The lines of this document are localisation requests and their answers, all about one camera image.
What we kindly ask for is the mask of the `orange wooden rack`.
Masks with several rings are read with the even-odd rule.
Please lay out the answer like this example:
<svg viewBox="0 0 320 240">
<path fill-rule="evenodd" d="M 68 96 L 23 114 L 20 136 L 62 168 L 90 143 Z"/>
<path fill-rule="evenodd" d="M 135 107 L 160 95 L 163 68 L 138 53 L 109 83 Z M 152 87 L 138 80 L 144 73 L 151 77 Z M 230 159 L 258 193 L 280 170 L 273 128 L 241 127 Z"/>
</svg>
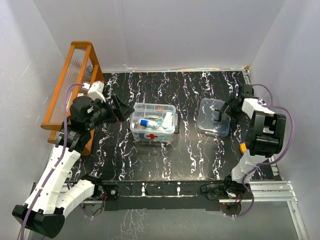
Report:
<svg viewBox="0 0 320 240">
<path fill-rule="evenodd" d="M 64 101 L 65 91 L 69 85 L 74 83 L 104 82 L 104 76 L 93 47 L 90 41 L 73 41 L 70 44 L 65 63 L 58 78 L 56 87 L 41 123 L 41 128 L 51 131 L 48 138 L 49 143 L 54 143 L 58 136 L 64 120 L 64 103 L 69 109 L 73 100 L 78 94 L 86 96 L 88 91 L 81 86 L 72 87 L 67 94 L 67 101 Z"/>
</svg>

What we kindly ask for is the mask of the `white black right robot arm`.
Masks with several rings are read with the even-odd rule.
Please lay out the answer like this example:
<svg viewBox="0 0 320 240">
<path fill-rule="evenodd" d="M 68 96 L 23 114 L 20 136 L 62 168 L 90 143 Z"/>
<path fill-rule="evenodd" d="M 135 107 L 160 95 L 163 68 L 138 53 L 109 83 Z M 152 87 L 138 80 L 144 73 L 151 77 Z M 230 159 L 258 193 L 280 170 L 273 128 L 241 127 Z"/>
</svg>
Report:
<svg viewBox="0 0 320 240">
<path fill-rule="evenodd" d="M 245 147 L 239 163 L 224 178 L 215 191 L 230 199 L 243 195 L 249 189 L 254 172 L 267 159 L 281 152 L 284 143 L 287 118 L 275 113 L 266 105 L 259 104 L 254 88 L 250 84 L 240 87 L 238 96 L 232 96 L 218 111 L 218 120 L 244 113 L 250 118 Z"/>
</svg>

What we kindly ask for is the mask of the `clear box lid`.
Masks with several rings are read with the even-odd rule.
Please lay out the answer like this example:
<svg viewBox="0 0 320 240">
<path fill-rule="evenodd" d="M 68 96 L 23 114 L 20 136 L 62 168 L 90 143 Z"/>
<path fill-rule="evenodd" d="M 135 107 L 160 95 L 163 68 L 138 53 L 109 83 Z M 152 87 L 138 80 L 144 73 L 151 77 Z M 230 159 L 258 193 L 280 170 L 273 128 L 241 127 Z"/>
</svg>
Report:
<svg viewBox="0 0 320 240">
<path fill-rule="evenodd" d="M 231 118 L 228 114 L 220 114 L 225 103 L 223 100 L 203 98 L 200 102 L 196 122 L 197 130 L 210 137 L 226 137 L 229 134 Z"/>
</svg>

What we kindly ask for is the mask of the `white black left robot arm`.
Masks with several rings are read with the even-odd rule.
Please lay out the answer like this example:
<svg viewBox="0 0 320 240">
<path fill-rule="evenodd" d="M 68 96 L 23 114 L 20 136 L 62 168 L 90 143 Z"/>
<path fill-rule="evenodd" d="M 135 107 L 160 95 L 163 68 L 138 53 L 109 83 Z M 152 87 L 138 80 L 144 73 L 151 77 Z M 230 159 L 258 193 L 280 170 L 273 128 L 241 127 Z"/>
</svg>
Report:
<svg viewBox="0 0 320 240">
<path fill-rule="evenodd" d="M 12 210 L 13 217 L 21 224 L 21 236 L 28 229 L 55 238 L 70 212 L 85 199 L 97 200 L 103 195 L 101 180 L 89 174 L 67 192 L 61 193 L 61 189 L 92 138 L 91 131 L 104 123 L 124 122 L 135 111 L 116 95 L 111 99 L 115 107 L 89 96 L 79 96 L 72 101 L 70 114 L 62 123 L 43 175 L 24 204 L 17 204 Z"/>
</svg>

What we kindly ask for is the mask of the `white paper leaflet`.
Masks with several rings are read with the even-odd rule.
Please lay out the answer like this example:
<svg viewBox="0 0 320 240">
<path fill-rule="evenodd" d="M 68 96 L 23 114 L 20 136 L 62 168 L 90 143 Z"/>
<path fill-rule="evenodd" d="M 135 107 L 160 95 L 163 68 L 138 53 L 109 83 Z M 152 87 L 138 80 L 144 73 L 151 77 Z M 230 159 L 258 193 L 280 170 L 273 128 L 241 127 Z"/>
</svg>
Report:
<svg viewBox="0 0 320 240">
<path fill-rule="evenodd" d="M 172 121 L 173 121 L 173 113 L 172 112 L 167 112 L 165 114 L 165 117 L 162 121 L 162 124 L 161 126 L 164 128 L 164 129 L 167 129 L 169 128 L 171 125 L 172 125 Z"/>
</svg>

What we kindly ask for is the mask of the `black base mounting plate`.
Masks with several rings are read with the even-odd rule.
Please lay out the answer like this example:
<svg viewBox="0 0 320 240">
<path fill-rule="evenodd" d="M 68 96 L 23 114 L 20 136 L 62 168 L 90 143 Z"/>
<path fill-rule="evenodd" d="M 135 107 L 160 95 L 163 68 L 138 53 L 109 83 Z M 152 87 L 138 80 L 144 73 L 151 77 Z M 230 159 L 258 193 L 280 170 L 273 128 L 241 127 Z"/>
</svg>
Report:
<svg viewBox="0 0 320 240">
<path fill-rule="evenodd" d="M 102 204 L 105 211 L 191 210 L 240 212 L 251 196 L 243 186 L 222 180 L 98 181 L 86 204 Z"/>
</svg>

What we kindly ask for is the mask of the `clear medicine kit box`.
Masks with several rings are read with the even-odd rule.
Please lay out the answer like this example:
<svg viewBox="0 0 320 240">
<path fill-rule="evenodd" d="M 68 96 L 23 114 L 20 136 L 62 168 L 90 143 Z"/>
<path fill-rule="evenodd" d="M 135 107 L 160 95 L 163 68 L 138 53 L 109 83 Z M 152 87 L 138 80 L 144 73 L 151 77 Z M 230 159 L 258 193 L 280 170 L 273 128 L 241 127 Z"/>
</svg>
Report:
<svg viewBox="0 0 320 240">
<path fill-rule="evenodd" d="M 139 103 L 133 106 L 129 128 L 136 142 L 170 144 L 180 132 L 177 108 L 171 104 Z"/>
</svg>

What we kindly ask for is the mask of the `clear divided organizer tray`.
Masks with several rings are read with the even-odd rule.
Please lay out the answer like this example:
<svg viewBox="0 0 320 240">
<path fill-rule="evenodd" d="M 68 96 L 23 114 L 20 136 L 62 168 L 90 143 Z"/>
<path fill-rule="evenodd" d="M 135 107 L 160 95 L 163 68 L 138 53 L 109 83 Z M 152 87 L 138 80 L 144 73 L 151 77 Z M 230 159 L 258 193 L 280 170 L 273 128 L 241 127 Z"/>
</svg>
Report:
<svg viewBox="0 0 320 240">
<path fill-rule="evenodd" d="M 130 116 L 129 127 L 132 132 L 152 132 L 152 133 L 166 133 L 173 134 L 178 125 L 177 109 L 171 104 L 155 104 L 155 103 L 135 103 L 134 113 Z M 172 125 L 168 128 L 162 127 L 163 119 L 167 112 L 173 113 Z M 144 127 L 140 125 L 140 119 L 152 120 L 158 123 L 156 129 Z"/>
</svg>

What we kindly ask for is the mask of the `yellow white small block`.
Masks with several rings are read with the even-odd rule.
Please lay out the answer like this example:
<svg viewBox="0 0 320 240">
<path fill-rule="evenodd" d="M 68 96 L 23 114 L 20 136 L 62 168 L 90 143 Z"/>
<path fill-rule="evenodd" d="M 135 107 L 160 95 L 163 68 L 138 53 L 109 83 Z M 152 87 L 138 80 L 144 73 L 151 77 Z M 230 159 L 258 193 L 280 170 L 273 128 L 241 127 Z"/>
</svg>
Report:
<svg viewBox="0 0 320 240">
<path fill-rule="evenodd" d="M 246 144 L 241 143 L 239 149 L 240 149 L 240 152 L 243 154 L 247 150 Z"/>
</svg>

